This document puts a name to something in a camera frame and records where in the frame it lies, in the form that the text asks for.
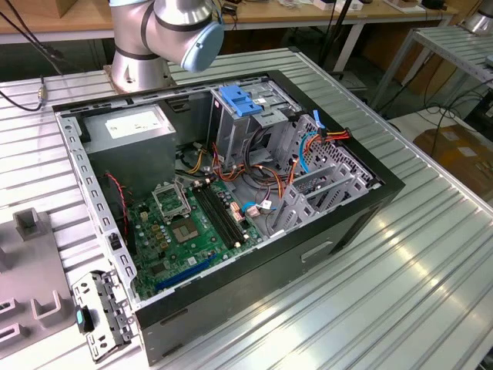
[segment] expansion slot bracket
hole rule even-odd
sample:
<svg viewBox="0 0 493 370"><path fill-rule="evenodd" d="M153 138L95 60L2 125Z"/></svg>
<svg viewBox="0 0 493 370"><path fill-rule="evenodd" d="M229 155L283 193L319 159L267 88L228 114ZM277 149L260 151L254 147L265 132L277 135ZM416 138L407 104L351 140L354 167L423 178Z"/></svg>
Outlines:
<svg viewBox="0 0 493 370"><path fill-rule="evenodd" d="M73 286L79 330L86 335L92 360L101 362L139 334L116 271L93 271Z"/></svg>

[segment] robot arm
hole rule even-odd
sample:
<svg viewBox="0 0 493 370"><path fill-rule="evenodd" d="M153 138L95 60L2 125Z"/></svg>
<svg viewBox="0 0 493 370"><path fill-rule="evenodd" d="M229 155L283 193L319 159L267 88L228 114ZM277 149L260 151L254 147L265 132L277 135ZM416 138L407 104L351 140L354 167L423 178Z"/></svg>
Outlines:
<svg viewBox="0 0 493 370"><path fill-rule="evenodd" d="M109 5L116 45L112 80L123 91L169 85L163 58L201 72L223 43L210 0L110 0Z"/></svg>
<svg viewBox="0 0 493 370"><path fill-rule="evenodd" d="M493 32L493 0L483 0L478 10L463 24L476 35L490 35Z"/></svg>

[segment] blue drive bay latch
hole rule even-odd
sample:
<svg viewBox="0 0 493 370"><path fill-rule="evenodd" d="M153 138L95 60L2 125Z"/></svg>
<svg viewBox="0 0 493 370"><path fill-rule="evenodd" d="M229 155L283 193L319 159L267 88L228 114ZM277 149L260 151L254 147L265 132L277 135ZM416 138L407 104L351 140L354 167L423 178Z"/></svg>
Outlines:
<svg viewBox="0 0 493 370"><path fill-rule="evenodd" d="M222 86L219 91L240 117L262 112L262 107L255 104L248 93L239 86Z"/></svg>

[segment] slotted aluminum surface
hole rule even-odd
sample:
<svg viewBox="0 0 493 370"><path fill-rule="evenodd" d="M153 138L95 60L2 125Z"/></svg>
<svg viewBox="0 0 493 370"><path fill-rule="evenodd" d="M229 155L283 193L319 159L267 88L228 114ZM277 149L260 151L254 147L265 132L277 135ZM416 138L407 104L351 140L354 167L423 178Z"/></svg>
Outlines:
<svg viewBox="0 0 493 370"><path fill-rule="evenodd" d="M302 54L219 57L178 83L280 69L406 187L351 246L154 368L474 368L493 344L492 212ZM35 105L34 80L3 83ZM102 72L48 79L52 103L112 95ZM106 266L49 108L0 100L0 221L47 210L69 283ZM76 326L0 368L92 368ZM99 367L146 368L135 338Z"/></svg>
<svg viewBox="0 0 493 370"><path fill-rule="evenodd" d="M493 35L477 36L456 25L418 29L414 39L481 82L493 80L493 68L485 63L493 55Z"/></svg>

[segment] green motherboard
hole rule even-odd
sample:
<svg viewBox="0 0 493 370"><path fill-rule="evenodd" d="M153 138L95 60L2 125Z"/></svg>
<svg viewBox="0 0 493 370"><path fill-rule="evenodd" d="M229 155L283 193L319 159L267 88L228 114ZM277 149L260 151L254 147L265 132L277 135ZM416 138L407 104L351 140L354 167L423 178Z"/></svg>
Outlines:
<svg viewBox="0 0 493 370"><path fill-rule="evenodd" d="M211 183L210 188L233 219L229 204L234 200L224 183L218 180ZM135 253L132 254L137 268L134 284L141 299L154 296L162 286L181 282L184 275L188 275L186 278L193 276L262 241L257 229L245 220L237 227L241 234L247 235L247 239L239 247L228 248L194 196L193 189L189 187L183 193L190 210L186 217L179 215L171 220L163 219L161 211L172 210L182 203L175 193L166 193L166 197L160 195L160 208L151 196L128 209L136 242Z"/></svg>

